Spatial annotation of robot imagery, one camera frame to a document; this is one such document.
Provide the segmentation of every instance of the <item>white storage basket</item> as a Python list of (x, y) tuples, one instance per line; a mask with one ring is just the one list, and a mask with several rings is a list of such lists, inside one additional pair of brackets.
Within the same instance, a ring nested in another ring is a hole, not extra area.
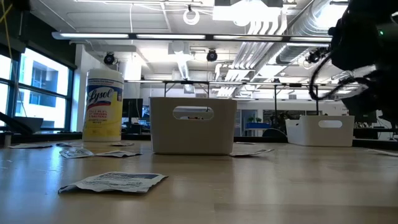
[(354, 116), (301, 116), (286, 120), (289, 143), (301, 146), (353, 145)]
[[(206, 106), (211, 112), (175, 112), (178, 106)], [(232, 152), (235, 100), (150, 98), (152, 150), (157, 154), (228, 155)], [(202, 117), (203, 119), (181, 119)]]

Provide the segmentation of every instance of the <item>wooden table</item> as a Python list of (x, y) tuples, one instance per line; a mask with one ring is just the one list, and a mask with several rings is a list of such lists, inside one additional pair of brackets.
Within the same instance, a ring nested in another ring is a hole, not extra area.
[[(87, 144), (93, 152), (114, 150)], [(398, 158), (364, 149), (234, 145), (252, 158), (65, 159), (59, 147), (0, 149), (0, 223), (398, 223)], [(169, 175), (145, 195), (57, 190), (109, 171)]]

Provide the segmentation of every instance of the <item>computer monitor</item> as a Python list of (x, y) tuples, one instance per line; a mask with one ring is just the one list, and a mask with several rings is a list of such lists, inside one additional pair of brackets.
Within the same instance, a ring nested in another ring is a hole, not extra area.
[(142, 117), (142, 99), (123, 99), (123, 118), (141, 118)]
[(349, 115), (355, 116), (355, 122), (358, 123), (377, 123), (376, 111), (367, 114), (354, 114), (349, 112)]

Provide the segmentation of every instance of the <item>lysol wipes container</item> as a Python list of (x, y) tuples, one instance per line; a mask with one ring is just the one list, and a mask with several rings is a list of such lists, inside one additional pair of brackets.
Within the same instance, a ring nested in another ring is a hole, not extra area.
[(123, 81), (114, 70), (88, 71), (84, 141), (121, 140)]

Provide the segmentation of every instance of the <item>security camera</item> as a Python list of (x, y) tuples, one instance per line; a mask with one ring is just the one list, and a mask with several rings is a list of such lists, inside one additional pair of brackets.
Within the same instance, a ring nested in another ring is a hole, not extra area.
[(116, 59), (114, 57), (114, 52), (106, 53), (106, 56), (104, 58), (104, 63), (106, 65), (114, 65), (116, 63)]
[(217, 60), (217, 53), (216, 50), (210, 49), (209, 52), (207, 53), (207, 61), (208, 62), (214, 62)]

